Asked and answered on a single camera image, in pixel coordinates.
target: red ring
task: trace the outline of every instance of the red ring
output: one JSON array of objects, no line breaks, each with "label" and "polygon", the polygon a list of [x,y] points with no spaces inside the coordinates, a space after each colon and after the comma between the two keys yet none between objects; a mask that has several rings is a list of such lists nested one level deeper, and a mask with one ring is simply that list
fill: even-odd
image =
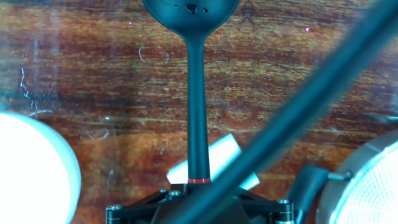
[{"label": "red ring", "polygon": [[206,179],[188,179],[188,183],[190,184],[206,184],[206,183],[210,183],[211,180],[210,178],[206,178]]}]

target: wood grain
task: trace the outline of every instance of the wood grain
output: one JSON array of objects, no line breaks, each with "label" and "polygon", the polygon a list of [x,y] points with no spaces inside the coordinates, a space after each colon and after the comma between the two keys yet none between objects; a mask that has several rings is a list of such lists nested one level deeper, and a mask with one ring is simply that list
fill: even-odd
[{"label": "wood grain", "polygon": [[[245,146],[370,4],[242,0],[205,45],[211,142],[233,133]],[[363,113],[396,114],[397,54],[387,48],[254,192],[283,197],[302,164],[336,169],[394,129]],[[83,177],[73,224],[104,223],[107,205],[168,185],[186,156],[186,57],[138,0],[0,1],[0,110],[32,115],[73,147]]]}]

